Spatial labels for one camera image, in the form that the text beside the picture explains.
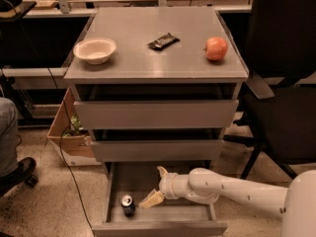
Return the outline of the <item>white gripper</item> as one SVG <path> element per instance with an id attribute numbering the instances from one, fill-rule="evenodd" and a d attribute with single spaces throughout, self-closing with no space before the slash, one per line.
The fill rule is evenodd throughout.
<path id="1" fill-rule="evenodd" d="M 139 203 L 138 206 L 140 208 L 145 209 L 153 207 L 160 204 L 164 198 L 187 198 L 192 191 L 188 175 L 168 173 L 168 171 L 162 166 L 158 166 L 157 170 L 161 178 L 159 183 L 160 191 L 152 190 L 148 196 Z"/>

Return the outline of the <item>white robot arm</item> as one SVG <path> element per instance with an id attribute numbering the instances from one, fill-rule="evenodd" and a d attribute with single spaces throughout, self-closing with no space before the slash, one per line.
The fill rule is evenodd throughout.
<path id="1" fill-rule="evenodd" d="M 204 168 L 187 174 L 170 173 L 162 166 L 158 171 L 159 188 L 139 204 L 141 208 L 178 198 L 213 204 L 223 196 L 280 218 L 280 237 L 316 237 L 315 170 L 298 175 L 287 188 L 226 177 Z"/>

